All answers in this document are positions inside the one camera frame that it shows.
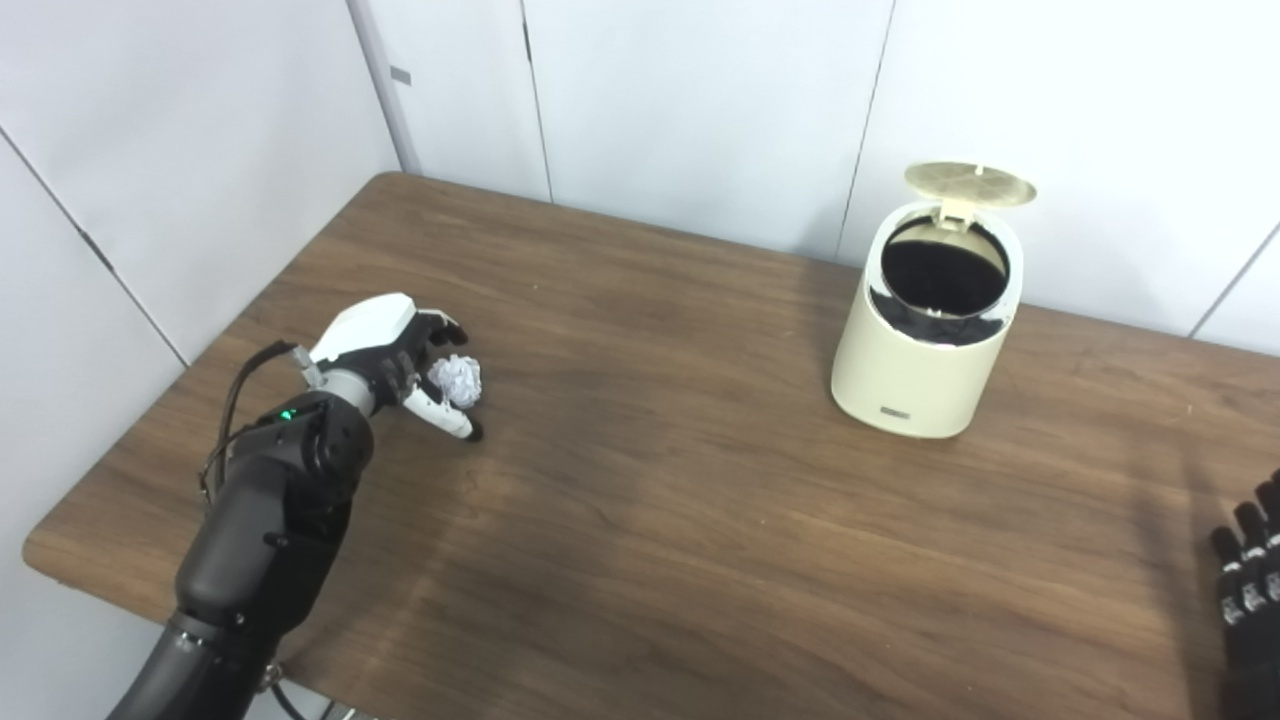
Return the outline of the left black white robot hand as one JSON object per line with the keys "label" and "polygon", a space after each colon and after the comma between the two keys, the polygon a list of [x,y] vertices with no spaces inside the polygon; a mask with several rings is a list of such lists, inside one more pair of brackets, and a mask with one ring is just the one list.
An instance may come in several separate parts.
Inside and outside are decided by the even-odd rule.
{"label": "left black white robot hand", "polygon": [[440,309],[419,307],[406,293],[384,293],[338,313],[315,346],[292,356],[308,389],[346,401],[365,419],[402,407],[476,443],[483,427],[428,378],[434,348],[467,342],[465,328]]}

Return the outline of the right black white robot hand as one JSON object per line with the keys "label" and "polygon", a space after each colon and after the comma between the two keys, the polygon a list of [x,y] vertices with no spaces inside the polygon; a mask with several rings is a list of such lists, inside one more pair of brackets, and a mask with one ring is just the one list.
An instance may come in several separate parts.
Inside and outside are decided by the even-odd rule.
{"label": "right black white robot hand", "polygon": [[1239,503],[1235,527],[1216,527],[1210,543],[1220,571],[1215,594],[1226,670],[1224,719],[1279,717],[1279,473]]}

